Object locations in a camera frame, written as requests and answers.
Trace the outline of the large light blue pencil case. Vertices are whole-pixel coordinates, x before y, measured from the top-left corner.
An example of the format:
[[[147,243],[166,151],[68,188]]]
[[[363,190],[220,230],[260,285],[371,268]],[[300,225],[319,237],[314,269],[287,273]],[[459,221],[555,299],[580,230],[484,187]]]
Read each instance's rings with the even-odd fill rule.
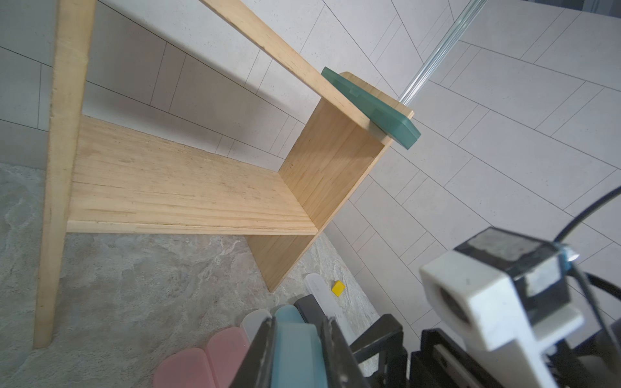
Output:
[[[271,387],[328,387],[323,348],[316,326],[306,323],[299,310],[280,307]]]

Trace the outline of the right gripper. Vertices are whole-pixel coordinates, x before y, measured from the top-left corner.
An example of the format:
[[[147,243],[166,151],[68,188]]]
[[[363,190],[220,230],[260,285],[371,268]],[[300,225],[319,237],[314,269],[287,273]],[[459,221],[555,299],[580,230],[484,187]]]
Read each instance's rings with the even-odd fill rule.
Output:
[[[408,353],[403,327],[383,315],[351,345],[359,362],[378,355],[378,371],[368,378],[372,387],[503,387],[441,329],[423,331],[421,350]],[[544,365],[555,387],[619,387],[619,354],[602,331],[576,347],[562,340],[553,346]]]

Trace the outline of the wooden two-tier shelf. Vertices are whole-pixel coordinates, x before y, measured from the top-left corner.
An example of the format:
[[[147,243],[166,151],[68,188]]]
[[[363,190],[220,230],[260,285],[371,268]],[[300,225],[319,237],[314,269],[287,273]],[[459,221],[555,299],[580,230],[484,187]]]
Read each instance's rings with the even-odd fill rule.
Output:
[[[242,235],[274,292],[396,142],[240,1],[220,16],[320,97],[278,171],[85,116],[93,1],[57,9],[32,346],[53,339],[66,235]],[[412,111],[344,76],[412,121]]]

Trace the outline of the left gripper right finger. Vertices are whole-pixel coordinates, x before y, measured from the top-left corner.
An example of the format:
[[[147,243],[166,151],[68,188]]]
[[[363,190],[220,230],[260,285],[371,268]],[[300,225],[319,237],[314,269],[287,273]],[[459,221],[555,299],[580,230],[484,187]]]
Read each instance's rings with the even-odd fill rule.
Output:
[[[328,387],[370,387],[334,318],[323,320],[320,341]]]

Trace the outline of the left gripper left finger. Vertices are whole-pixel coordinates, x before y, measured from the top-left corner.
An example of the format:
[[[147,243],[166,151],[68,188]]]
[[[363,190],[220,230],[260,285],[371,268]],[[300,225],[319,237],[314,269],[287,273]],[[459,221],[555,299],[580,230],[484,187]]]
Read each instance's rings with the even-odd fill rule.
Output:
[[[277,344],[277,321],[266,318],[260,325],[230,388],[270,388]]]

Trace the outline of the black pencil case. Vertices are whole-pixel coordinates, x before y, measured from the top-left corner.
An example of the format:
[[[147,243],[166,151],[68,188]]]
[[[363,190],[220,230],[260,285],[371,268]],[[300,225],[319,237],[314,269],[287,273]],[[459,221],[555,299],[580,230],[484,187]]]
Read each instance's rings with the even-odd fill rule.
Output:
[[[298,299],[294,306],[298,309],[302,320],[315,326],[318,335],[321,335],[323,323],[327,320],[320,304],[313,294]]]

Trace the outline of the pink pencil case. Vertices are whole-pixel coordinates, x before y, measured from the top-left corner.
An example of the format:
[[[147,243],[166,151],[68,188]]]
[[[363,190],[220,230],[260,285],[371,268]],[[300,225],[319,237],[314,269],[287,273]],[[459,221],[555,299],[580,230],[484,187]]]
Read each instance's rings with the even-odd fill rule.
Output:
[[[155,370],[153,387],[215,387],[204,350],[184,349],[165,359]]]
[[[246,332],[239,327],[224,329],[213,335],[205,353],[216,387],[230,387],[249,349]]]

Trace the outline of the yellow block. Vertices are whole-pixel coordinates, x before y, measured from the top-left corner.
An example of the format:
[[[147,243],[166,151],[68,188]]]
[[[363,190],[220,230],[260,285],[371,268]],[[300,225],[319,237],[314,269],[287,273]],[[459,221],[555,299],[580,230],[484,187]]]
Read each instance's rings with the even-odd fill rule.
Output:
[[[346,290],[346,285],[342,281],[335,281],[332,287],[332,293],[336,297],[340,297]]]

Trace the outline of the dark green pencil case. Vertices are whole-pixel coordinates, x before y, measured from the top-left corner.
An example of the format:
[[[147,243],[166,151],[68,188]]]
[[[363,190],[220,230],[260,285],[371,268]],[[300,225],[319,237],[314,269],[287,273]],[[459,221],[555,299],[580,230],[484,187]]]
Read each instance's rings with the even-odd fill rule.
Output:
[[[330,70],[323,68],[321,74],[336,89],[341,92],[353,105],[364,113],[383,132],[409,150],[420,138],[420,131],[403,113],[398,112],[388,103],[384,103],[346,79]]]

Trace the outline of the clear frosted pencil case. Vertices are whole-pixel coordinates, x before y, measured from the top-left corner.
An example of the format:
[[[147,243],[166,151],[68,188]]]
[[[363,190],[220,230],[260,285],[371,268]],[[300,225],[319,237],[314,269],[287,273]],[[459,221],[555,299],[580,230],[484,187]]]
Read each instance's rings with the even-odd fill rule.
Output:
[[[252,341],[254,341],[254,338],[256,337],[256,334],[259,331],[260,326],[262,325],[263,321],[271,317],[272,315],[270,314],[268,310],[257,309],[257,310],[254,310],[248,313],[243,318],[240,327],[246,334],[249,344],[251,344]]]
[[[321,307],[323,313],[328,318],[334,318],[343,333],[344,338],[347,343],[351,345],[356,336],[354,336],[354,331],[349,325],[349,321],[347,320],[344,311],[336,302],[336,297],[329,289],[326,281],[317,273],[309,273],[304,277],[303,280],[307,291],[315,297],[315,300],[318,302]]]

